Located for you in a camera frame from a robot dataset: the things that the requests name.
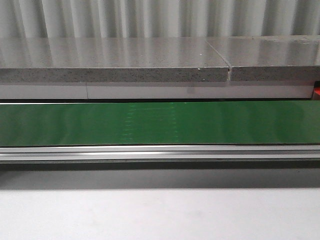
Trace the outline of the grey stone slab left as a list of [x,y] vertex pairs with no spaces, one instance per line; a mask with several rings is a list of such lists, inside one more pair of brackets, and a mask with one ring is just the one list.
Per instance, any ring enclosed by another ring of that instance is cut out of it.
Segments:
[[225,82],[228,65],[203,39],[3,38],[3,83]]

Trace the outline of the grey stone slab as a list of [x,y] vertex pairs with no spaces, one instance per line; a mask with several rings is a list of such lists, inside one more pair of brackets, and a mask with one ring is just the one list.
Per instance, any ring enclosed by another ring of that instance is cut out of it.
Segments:
[[227,62],[231,82],[320,79],[319,35],[208,37],[206,41]]
[[228,65],[203,39],[3,38],[3,83],[225,82]]

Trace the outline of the green conveyor belt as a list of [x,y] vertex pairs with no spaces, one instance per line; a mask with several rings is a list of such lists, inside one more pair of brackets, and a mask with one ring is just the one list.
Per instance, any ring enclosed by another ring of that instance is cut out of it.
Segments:
[[3,104],[3,147],[317,144],[315,100]]

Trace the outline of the grey stone slab right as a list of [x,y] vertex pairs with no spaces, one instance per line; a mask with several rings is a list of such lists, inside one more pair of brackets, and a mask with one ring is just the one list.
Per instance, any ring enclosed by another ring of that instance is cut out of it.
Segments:
[[320,79],[319,35],[208,37],[206,41],[227,62],[231,82]]

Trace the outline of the red plastic tray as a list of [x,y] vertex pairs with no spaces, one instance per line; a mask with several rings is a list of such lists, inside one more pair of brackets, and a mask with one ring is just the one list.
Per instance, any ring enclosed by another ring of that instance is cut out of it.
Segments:
[[316,81],[313,88],[313,94],[312,94],[313,100],[320,100],[320,81]]

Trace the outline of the white pleated curtain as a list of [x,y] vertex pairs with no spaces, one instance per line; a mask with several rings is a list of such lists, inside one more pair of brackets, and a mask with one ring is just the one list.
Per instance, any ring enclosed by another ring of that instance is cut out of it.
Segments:
[[318,35],[317,0],[3,0],[2,38]]

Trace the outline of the aluminium conveyor frame rail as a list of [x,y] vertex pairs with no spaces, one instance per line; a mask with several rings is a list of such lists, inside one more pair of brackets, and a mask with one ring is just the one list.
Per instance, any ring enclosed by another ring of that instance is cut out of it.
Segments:
[[318,144],[2,147],[9,163],[167,163],[319,160]]

